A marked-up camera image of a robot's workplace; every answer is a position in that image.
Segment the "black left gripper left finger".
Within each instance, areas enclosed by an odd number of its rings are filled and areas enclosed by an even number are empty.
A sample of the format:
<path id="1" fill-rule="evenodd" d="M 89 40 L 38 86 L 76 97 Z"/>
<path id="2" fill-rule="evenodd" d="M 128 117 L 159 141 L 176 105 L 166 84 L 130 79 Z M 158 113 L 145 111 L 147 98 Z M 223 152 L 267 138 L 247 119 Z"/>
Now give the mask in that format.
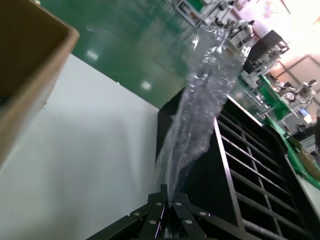
<path id="1" fill-rule="evenodd" d="M 90 240 L 149 240 L 161 236 L 168 209 L 168 187 L 148 195 L 147 203 L 90 236 Z"/>

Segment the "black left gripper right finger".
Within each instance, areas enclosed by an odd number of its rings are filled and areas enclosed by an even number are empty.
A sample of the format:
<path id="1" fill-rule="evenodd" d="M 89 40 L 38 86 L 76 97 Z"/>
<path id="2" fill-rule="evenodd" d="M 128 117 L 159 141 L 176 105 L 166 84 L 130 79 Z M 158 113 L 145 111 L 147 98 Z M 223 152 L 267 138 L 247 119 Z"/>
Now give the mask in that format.
<path id="1" fill-rule="evenodd" d="M 250 234 L 190 203 L 184 193 L 174 196 L 171 204 L 171 232 L 175 239 L 249 240 Z"/>

